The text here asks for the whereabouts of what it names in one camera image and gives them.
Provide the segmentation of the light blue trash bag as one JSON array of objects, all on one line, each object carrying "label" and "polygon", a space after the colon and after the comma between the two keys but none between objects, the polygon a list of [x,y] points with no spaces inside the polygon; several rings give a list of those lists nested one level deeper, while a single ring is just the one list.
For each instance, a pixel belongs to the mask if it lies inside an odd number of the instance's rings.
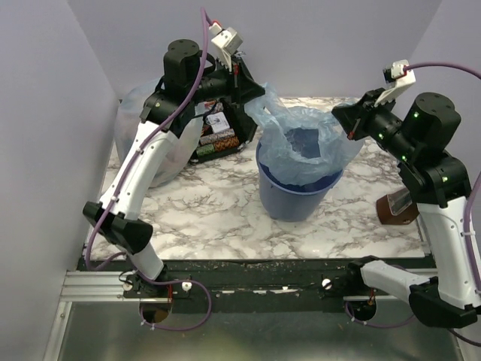
[{"label": "light blue trash bag", "polygon": [[262,129],[259,162],[282,184],[303,186],[333,175],[364,146],[347,138],[331,112],[287,107],[269,85],[244,111]]}]

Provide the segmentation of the blue plastic trash bin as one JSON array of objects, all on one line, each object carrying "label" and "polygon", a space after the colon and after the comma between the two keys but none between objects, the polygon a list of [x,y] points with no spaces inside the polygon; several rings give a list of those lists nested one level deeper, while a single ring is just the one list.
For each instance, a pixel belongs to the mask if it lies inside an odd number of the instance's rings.
[{"label": "blue plastic trash bin", "polygon": [[310,184],[283,184],[271,174],[266,165],[260,162],[260,153],[267,149],[264,143],[269,139],[269,136],[262,135],[256,148],[259,195],[262,205],[274,220],[304,221],[318,208],[328,191],[341,179],[343,170],[321,177]]}]

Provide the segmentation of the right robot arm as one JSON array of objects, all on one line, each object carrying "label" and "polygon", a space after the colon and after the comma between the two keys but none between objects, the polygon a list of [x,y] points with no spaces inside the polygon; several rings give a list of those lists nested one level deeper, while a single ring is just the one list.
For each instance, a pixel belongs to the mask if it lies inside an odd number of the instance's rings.
[{"label": "right robot arm", "polygon": [[406,117],[392,113],[393,102],[376,105],[381,89],[331,113],[350,140],[374,139],[398,161],[399,175],[419,211],[422,229],[437,266],[427,278],[388,265],[375,256],[349,264],[347,289],[356,295],[370,288],[406,302],[428,327],[462,329],[480,314],[480,254],[465,213],[473,195],[464,164],[446,151],[461,116],[438,93],[421,93]]}]

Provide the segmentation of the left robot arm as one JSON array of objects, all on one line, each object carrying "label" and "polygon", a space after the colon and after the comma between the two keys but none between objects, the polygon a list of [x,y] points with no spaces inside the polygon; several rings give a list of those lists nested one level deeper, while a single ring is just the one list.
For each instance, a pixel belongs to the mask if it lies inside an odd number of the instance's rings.
[{"label": "left robot arm", "polygon": [[197,104],[221,102],[238,123],[247,120],[244,105],[264,95],[253,80],[238,48],[242,40],[224,30],[212,40],[217,56],[189,39],[171,42],[164,55],[164,74],[144,102],[131,148],[110,188],[97,202],[87,202],[83,215],[107,241],[125,252],[143,275],[141,289],[157,297],[166,290],[163,261],[150,239],[153,227],[139,220],[145,194],[156,172],[189,131],[200,136],[202,120]]}]

